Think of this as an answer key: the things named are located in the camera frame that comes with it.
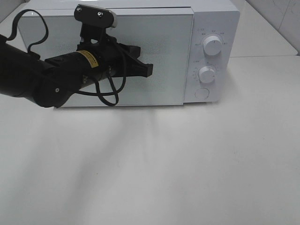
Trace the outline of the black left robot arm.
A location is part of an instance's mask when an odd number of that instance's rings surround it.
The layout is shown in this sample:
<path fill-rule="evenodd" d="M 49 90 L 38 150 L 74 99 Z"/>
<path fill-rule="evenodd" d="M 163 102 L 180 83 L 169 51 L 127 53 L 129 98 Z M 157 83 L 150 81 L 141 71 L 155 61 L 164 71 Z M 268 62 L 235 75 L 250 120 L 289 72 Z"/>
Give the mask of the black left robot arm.
<path fill-rule="evenodd" d="M 152 64 L 139 61 L 140 47 L 107 36 L 103 44 L 81 43 L 75 52 L 41 60 L 0 38 L 0 92 L 44 108 L 63 106 L 73 94 L 119 102 L 128 77 L 149 77 Z"/>

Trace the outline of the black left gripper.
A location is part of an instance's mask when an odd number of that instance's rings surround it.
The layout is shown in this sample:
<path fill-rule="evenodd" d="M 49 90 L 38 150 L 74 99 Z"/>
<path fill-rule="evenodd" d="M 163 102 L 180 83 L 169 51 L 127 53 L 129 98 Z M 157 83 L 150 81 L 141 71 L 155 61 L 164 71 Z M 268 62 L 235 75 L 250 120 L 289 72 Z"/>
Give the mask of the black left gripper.
<path fill-rule="evenodd" d="M 45 89 L 82 89 L 91 84 L 99 86 L 107 79 L 116 89 L 113 77 L 120 76 L 123 89 L 126 77 L 149 77 L 153 64 L 138 60 L 141 48 L 136 45 L 117 43 L 106 36 L 101 42 L 80 43 L 75 52 L 45 59 L 51 67 L 45 71 Z"/>

